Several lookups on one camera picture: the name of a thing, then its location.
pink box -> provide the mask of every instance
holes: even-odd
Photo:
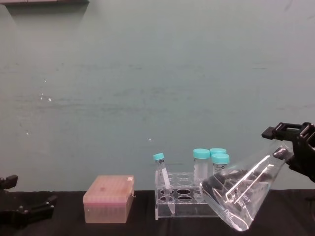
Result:
[[[125,223],[133,200],[133,176],[98,176],[83,196],[86,223]]]

black table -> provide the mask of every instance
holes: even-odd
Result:
[[[82,198],[85,192],[17,192],[31,204],[52,194],[58,203],[52,219],[24,229],[0,226],[0,236],[315,236],[315,221],[306,197],[315,190],[271,190],[252,226],[237,232],[219,218],[155,220],[154,191],[136,191],[126,224],[86,224]]]

wall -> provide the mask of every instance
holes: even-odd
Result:
[[[16,190],[85,190],[98,174],[153,189],[152,154],[232,163],[280,121],[315,117],[315,2],[92,0],[0,7],[0,173]],[[274,188],[314,188],[284,168]]]

erlenmeyer flask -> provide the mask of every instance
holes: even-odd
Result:
[[[249,160],[205,179],[200,192],[209,206],[229,226],[247,230],[254,220],[271,184],[293,150],[274,140]]]

